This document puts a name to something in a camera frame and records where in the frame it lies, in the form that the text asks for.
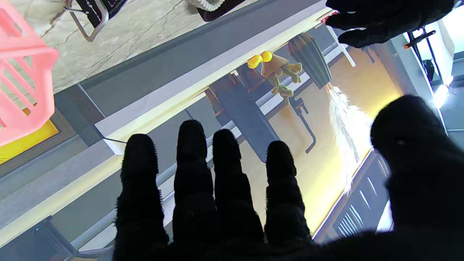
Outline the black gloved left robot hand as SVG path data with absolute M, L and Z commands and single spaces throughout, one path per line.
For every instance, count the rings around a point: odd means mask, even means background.
M 337 14 L 326 25 L 344 31 L 340 43 L 363 48 L 416 31 L 461 5 L 462 0 L 327 0 Z

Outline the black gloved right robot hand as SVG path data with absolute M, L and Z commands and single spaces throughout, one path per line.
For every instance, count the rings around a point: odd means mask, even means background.
M 174 240 L 163 228 L 152 139 L 132 135 L 121 165 L 114 261 L 458 261 L 463 260 L 463 150 L 419 96 L 385 106 L 371 142 L 390 169 L 393 231 L 357 232 L 316 244 L 305 219 L 297 169 L 283 141 L 269 144 L 266 223 L 254 210 L 239 144 L 228 129 L 213 137 L 215 177 L 199 121 L 178 134 Z

